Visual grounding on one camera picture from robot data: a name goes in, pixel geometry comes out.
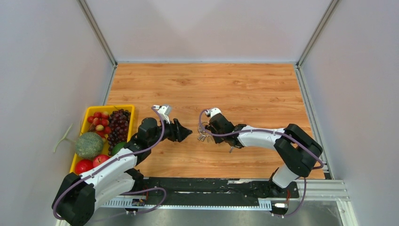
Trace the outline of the metal keyring with keys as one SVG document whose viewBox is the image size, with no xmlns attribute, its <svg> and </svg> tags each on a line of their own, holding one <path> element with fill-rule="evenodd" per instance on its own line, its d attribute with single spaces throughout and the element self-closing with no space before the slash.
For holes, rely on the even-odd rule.
<svg viewBox="0 0 399 226">
<path fill-rule="evenodd" d="M 212 135 L 210 135 L 208 132 L 206 132 L 206 130 L 210 130 L 208 129 L 208 127 L 210 126 L 208 121 L 202 121 L 202 119 L 199 119 L 199 123 L 198 123 L 198 140 L 204 142 L 205 140 L 209 143 L 209 142 L 214 142 L 214 137 Z"/>
</svg>

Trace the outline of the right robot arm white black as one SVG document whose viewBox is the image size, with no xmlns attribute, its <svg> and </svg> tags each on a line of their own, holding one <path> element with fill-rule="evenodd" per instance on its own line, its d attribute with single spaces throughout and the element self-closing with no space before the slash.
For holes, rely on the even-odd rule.
<svg viewBox="0 0 399 226">
<path fill-rule="evenodd" d="M 246 124 L 233 125 L 220 109 L 202 111 L 209 118 L 207 126 L 201 128 L 210 134 L 215 143 L 228 143 L 232 148 L 261 147 L 276 151 L 284 164 L 277 168 L 270 178 L 269 191 L 274 196 L 282 196 L 288 185 L 306 178 L 312 170 L 323 168 L 320 159 L 322 146 L 296 124 L 280 129 L 262 129 Z"/>
</svg>

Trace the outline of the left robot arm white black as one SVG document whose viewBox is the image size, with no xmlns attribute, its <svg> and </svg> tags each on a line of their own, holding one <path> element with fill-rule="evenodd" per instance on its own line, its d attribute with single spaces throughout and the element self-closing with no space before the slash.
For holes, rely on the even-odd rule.
<svg viewBox="0 0 399 226">
<path fill-rule="evenodd" d="M 113 157 L 80 175 L 65 176 L 52 204 L 53 215 L 72 226 L 83 226 L 94 212 L 114 197 L 130 192 L 140 194 L 144 189 L 142 174 L 134 169 L 146 159 L 160 141 L 184 141 L 192 131 L 178 121 L 155 118 L 142 120 L 138 131 Z"/>
</svg>

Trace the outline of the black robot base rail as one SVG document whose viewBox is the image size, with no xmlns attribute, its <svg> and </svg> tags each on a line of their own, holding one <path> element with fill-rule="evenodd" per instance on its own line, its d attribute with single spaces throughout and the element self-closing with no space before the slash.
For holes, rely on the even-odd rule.
<svg viewBox="0 0 399 226">
<path fill-rule="evenodd" d="M 300 197 L 296 182 L 287 188 L 271 186 L 267 179 L 236 178 L 144 178 L 140 194 L 119 195 L 103 206 L 129 211 L 171 210 L 259 210 L 282 214 L 291 199 Z"/>
</svg>

